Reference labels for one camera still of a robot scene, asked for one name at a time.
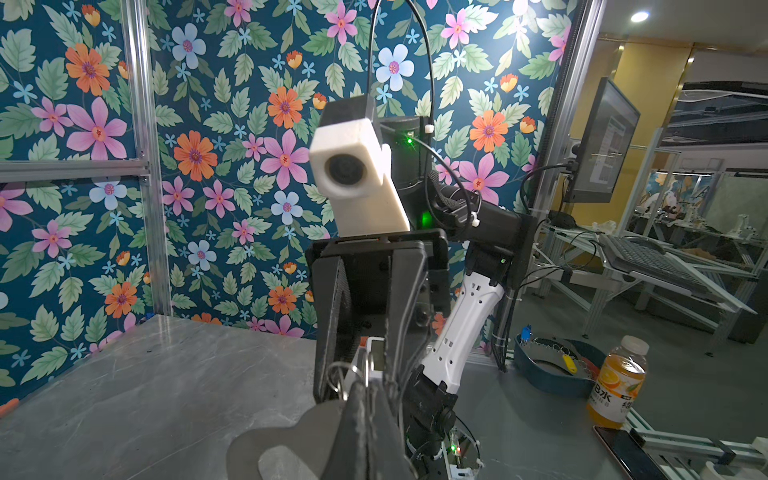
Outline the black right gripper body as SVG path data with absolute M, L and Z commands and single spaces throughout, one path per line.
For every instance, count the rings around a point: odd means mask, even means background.
M 390 310 L 418 325 L 451 311 L 440 229 L 315 241 L 306 258 L 320 335 L 382 336 Z

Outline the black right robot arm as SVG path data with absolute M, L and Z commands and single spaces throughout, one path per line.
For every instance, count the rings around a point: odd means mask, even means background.
M 423 287 L 446 322 L 420 369 L 456 394 L 485 321 L 494 309 L 509 312 L 522 284 L 533 217 L 442 183 L 428 139 L 423 117 L 380 121 L 348 101 L 331 104 L 315 130 L 310 165 L 339 230 L 306 252 L 317 301 L 317 402 L 332 396 L 326 374 L 367 332 L 368 317 L 384 321 L 389 379 L 409 377 L 406 332 Z

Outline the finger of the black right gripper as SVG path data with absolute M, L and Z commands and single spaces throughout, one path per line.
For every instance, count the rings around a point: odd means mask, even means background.
M 389 242 L 389 280 L 385 316 L 385 370 L 383 386 L 393 414 L 399 411 L 404 382 L 406 336 L 417 300 L 428 276 L 428 255 L 423 242 Z
M 317 313 L 313 396 L 317 404 L 332 398 L 327 383 L 330 365 L 354 357 L 352 300 L 344 261 L 324 257 L 312 265 L 312 290 Z

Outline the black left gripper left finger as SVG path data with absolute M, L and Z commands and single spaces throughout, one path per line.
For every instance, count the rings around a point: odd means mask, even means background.
M 373 410 L 370 390 L 362 382 L 352 385 L 322 480 L 364 480 L 370 477 L 370 440 Z

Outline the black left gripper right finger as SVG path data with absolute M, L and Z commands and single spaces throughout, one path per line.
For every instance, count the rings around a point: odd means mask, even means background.
M 387 395 L 379 385 L 370 388 L 370 478 L 415 478 Z

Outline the silver keys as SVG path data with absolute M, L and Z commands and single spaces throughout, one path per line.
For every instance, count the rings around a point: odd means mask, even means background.
M 349 369 L 363 379 L 367 388 L 370 385 L 372 363 L 366 356 L 364 368 L 351 365 Z M 226 454 L 226 472 L 230 479 L 260 479 L 259 461 L 269 450 L 285 447 L 308 469 L 321 479 L 328 461 L 334 438 L 339 426 L 342 410 L 348 399 L 344 393 L 340 399 L 324 402 L 308 410 L 291 427 L 260 428 L 248 430 L 236 437 Z

